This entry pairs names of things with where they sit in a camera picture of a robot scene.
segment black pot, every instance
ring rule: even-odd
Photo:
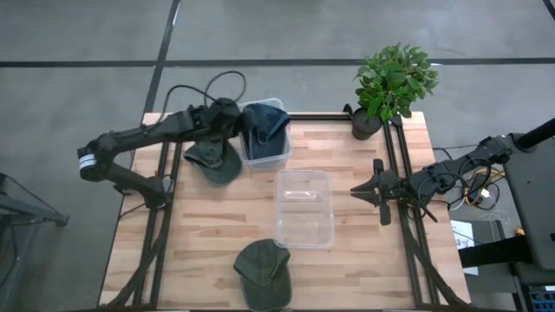
[[[351,116],[352,133],[357,140],[367,140],[382,127],[382,120],[378,116],[368,117],[364,108],[358,108]]]

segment potted plant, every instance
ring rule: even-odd
[[[356,90],[361,106],[351,116],[353,136],[366,140],[380,130],[382,123],[401,114],[409,118],[410,104],[424,99],[437,86],[437,71],[430,69],[428,55],[420,48],[401,44],[384,48],[364,58],[358,69],[361,88]]]

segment wooden table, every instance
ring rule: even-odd
[[[145,122],[153,123],[158,117],[146,114]],[[423,113],[413,113],[412,119],[403,122],[413,170],[417,171],[434,162],[426,122]],[[288,169],[325,170],[330,176],[336,233],[328,250],[291,250],[293,297],[289,307],[413,308],[395,203],[389,202],[392,223],[380,226],[378,209],[349,195],[351,187],[372,176],[372,159],[383,159],[386,169],[389,166],[382,130],[359,141],[352,137],[347,121],[292,121],[291,140]],[[232,143],[239,147],[238,139]],[[401,155],[396,142],[395,147]],[[142,148],[135,154],[133,169],[151,176],[159,156],[160,145]],[[401,157],[397,158],[403,172]],[[250,173],[245,168],[230,185],[215,188],[197,169],[181,161],[159,309],[247,309],[232,264],[247,244],[273,237],[275,175]],[[128,197],[122,211],[141,202],[140,196]],[[428,208],[439,219],[437,224],[429,218],[424,222],[434,265],[455,293],[470,302],[445,205],[430,204]],[[139,209],[119,222],[100,303],[109,302],[137,268],[147,214],[146,209]],[[426,297],[424,276],[420,267]],[[150,293],[148,283],[145,292]]]

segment gray floor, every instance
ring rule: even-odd
[[[0,61],[155,60],[170,4],[0,0]],[[554,30],[540,0],[184,0],[167,58],[358,58],[396,42],[421,45],[432,57],[546,57],[555,56]],[[225,69],[165,69],[155,110],[172,85],[202,88]],[[245,101],[278,97],[290,111],[338,111],[356,101],[352,67],[238,69],[249,82]],[[435,96],[415,104],[435,146],[525,131],[555,115],[555,65],[437,69]],[[17,311],[95,306],[121,197],[109,183],[79,178],[76,149],[102,132],[138,125],[152,74],[152,68],[0,68],[0,171],[71,215],[67,228],[42,226]],[[211,94],[233,97],[239,87],[230,76]],[[176,92],[168,111],[201,100]],[[128,165],[128,156],[120,162]],[[519,220],[508,188],[501,189],[509,235]],[[461,208],[452,217],[481,215]],[[497,296],[473,299],[506,306]]]

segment clear plastic container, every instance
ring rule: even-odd
[[[319,170],[282,170],[276,175],[276,244],[326,249],[335,236],[331,185]]]
[[[246,103],[238,104],[238,107],[241,111],[243,111],[243,108],[245,108],[245,106],[249,104],[255,104],[255,103],[270,105],[273,107],[277,107],[281,110],[285,110],[284,104],[282,103],[282,101],[280,101],[277,98],[270,98],[270,99],[259,100],[259,101],[249,101]],[[245,164],[245,166],[249,168],[249,170],[252,172],[270,171],[270,170],[275,170],[275,169],[285,167],[285,164],[287,163],[287,159],[291,156],[291,141],[290,141],[290,135],[289,135],[289,127],[287,127],[286,131],[287,131],[287,134],[286,134],[287,140],[285,140],[284,153],[281,155],[265,157],[262,159],[247,159],[243,134],[241,133],[239,135],[239,140],[241,141],[241,153],[243,155],[243,164]]]

